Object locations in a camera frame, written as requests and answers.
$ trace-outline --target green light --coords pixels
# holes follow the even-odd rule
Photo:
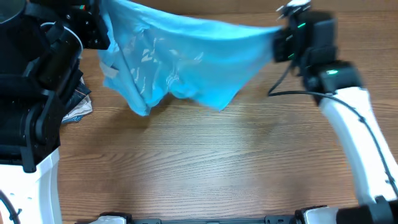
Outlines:
[[[305,22],[303,24],[300,24],[297,28],[305,26]]]
[[[338,73],[337,70],[329,70],[329,71],[326,71],[326,72],[327,72],[328,75],[334,75],[334,74]]]

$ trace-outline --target blue cloth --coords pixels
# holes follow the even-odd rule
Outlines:
[[[272,59],[280,27],[194,19],[127,0],[102,0],[111,45],[100,50],[104,85],[141,116],[171,92],[222,110]]]

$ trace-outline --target wood grain surface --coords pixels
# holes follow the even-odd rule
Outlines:
[[[271,13],[290,0],[138,0],[175,14]],[[396,0],[313,0],[316,9],[339,12],[396,11]]]
[[[388,4],[370,5],[389,9]],[[340,11],[336,16],[340,56],[358,66],[396,157],[398,13]],[[277,25],[274,13],[197,17]],[[168,96],[150,116],[140,117],[102,86],[96,53],[86,50],[81,69],[93,91],[94,112],[62,126],[58,187],[65,223],[107,211],[170,220],[356,205],[345,155],[313,100],[266,97],[286,66],[267,65],[221,112]],[[279,90],[301,90],[300,83],[288,77]]]

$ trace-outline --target black mount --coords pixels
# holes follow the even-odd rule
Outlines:
[[[309,5],[284,7],[288,26],[274,38],[275,62],[291,60],[300,70],[307,91],[334,94],[352,86],[362,87],[355,66],[337,60],[336,19],[327,11],[310,11]]]
[[[158,218],[133,220],[126,213],[102,213],[100,216],[116,216],[126,219],[127,224],[296,224],[291,223],[293,215],[268,215],[265,218],[222,218],[222,219],[197,219],[197,220],[160,220]]]
[[[62,118],[72,109],[70,99],[83,75],[82,47],[109,45],[98,3],[0,3],[0,52],[7,52],[0,54],[0,164],[35,172],[59,147]],[[51,24],[40,26],[44,22]]]

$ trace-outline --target black cable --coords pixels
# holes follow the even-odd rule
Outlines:
[[[268,96],[272,93],[272,91],[274,91],[282,82],[283,80],[286,78],[287,74],[289,73],[289,70],[292,69],[294,67],[294,62],[292,61],[292,63],[290,63],[290,65],[286,68],[285,72],[283,73],[283,75],[278,79],[278,81],[276,81],[276,83],[268,90]]]
[[[354,114],[356,114],[359,117],[359,121],[361,123],[363,123],[365,125],[365,127],[368,129],[370,135],[372,136],[372,139],[374,141],[374,144],[376,145],[377,151],[380,155],[380,159],[381,162],[383,163],[384,166],[384,170],[386,172],[387,178],[389,180],[389,183],[391,184],[391,187],[396,195],[396,197],[398,198],[398,188],[395,184],[395,179],[392,177],[390,170],[388,169],[388,165],[386,162],[386,159],[383,156],[383,153],[381,151],[379,142],[377,141],[371,127],[369,126],[368,122],[366,122],[366,119],[364,116],[362,116],[358,111],[355,110],[355,108],[353,108],[352,106],[350,106],[349,104],[347,104],[346,102],[344,102],[343,100],[336,98],[334,96],[330,96],[324,93],[317,93],[317,92],[312,92],[312,91],[302,91],[302,90],[295,90],[295,91],[281,91],[281,92],[277,92],[277,93],[272,93],[272,91],[280,84],[282,83],[282,80],[286,77],[287,72],[291,69],[291,66],[289,66],[286,70],[286,72],[281,76],[281,78],[275,83],[275,85],[268,91],[268,96],[282,96],[282,95],[312,95],[312,96],[320,96],[323,98],[328,98],[331,100],[334,100],[340,104],[342,104],[343,106],[347,107],[350,111],[352,111]]]
[[[18,212],[16,212],[14,207],[12,206],[12,203],[8,200],[7,196],[1,190],[0,190],[0,200],[4,203],[8,212],[10,213],[10,220],[13,221],[14,224],[20,224],[21,222],[19,221],[18,215],[22,210],[19,209]]]

